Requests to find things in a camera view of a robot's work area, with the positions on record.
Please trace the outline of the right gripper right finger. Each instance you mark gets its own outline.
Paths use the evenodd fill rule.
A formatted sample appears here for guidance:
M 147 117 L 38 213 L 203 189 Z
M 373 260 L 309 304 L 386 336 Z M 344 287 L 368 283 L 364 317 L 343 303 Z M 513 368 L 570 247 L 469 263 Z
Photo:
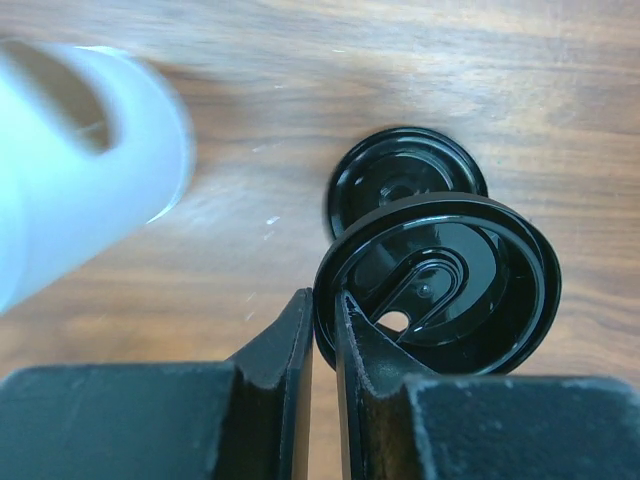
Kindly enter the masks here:
M 438 375 L 335 298 L 346 479 L 635 479 L 639 394 L 605 377 Z

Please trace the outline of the black coffee cup lid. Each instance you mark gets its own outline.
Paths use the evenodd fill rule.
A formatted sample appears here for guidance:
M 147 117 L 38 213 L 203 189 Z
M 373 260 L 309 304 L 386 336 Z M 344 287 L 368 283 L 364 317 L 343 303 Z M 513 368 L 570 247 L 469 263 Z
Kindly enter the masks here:
M 550 330 L 562 274 L 551 243 L 514 210 L 480 195 L 431 193 L 360 217 L 332 242 L 313 291 L 316 342 L 329 364 L 344 293 L 428 369 L 505 374 Z

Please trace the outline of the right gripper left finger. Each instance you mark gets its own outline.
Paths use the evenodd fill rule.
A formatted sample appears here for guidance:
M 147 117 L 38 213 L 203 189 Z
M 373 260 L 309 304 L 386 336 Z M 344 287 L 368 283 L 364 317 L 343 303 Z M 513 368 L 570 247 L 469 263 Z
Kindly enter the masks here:
M 35 366 L 1 383 L 5 479 L 304 479 L 312 294 L 225 361 Z

